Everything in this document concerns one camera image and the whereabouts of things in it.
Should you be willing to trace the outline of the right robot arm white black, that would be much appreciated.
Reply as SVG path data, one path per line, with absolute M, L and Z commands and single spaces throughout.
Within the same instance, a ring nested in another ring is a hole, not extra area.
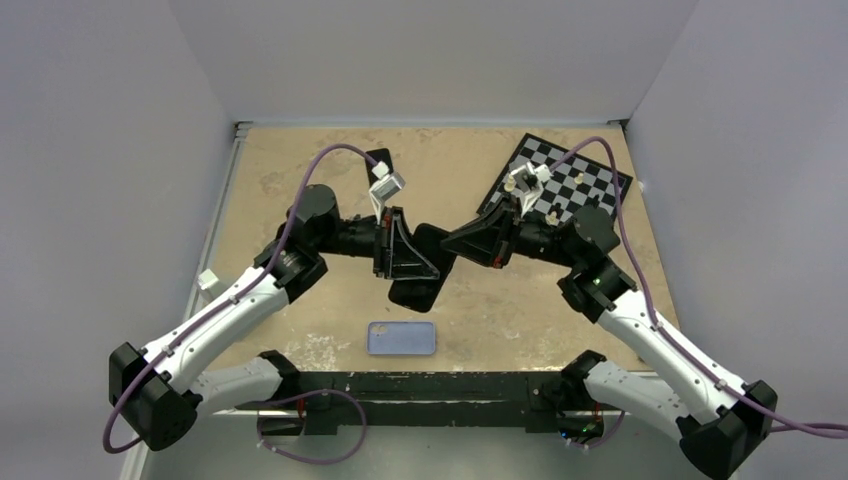
M 702 474 L 730 478 L 768 437 L 775 390 L 727 370 L 658 313 L 647 290 L 610 258 L 620 239 L 604 209 L 582 206 L 559 226 L 519 214 L 501 201 L 440 245 L 496 269 L 513 254 L 569 268 L 557 283 L 567 304 L 630 347 L 659 380 L 627 373 L 585 351 L 561 372 L 564 399 L 576 407 L 592 400 L 614 405 L 674 440 Z

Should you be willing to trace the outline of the bare black phone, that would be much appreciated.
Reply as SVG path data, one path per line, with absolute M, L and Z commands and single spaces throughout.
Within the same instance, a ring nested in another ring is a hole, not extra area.
M 378 148 L 378 149 L 367 150 L 366 154 L 371 159 L 373 159 L 376 163 L 384 163 L 386 165 L 386 167 L 388 168 L 389 172 L 394 171 L 391 152 L 388 148 Z M 374 165 L 369 160 L 366 160 L 365 161 L 365 167 L 366 167 L 366 172 L 367 172 L 368 176 L 371 177 L 373 175 L 372 170 L 373 170 Z

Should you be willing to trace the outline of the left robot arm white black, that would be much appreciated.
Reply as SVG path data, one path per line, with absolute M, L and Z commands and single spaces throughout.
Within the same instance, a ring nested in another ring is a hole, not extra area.
M 197 420 L 251 402 L 292 405 L 298 370 L 268 351 L 242 367 L 211 371 L 230 345 L 271 315 L 292 305 L 327 273 L 327 255 L 368 258 L 376 276 L 391 282 L 398 304 L 423 310 L 450 268 L 441 247 L 445 232 L 410 229 L 399 207 L 344 219 L 334 191 L 305 187 L 275 238 L 230 286 L 184 324 L 143 347 L 118 346 L 108 359 L 112 420 L 124 420 L 136 441 L 153 451 L 180 440 Z

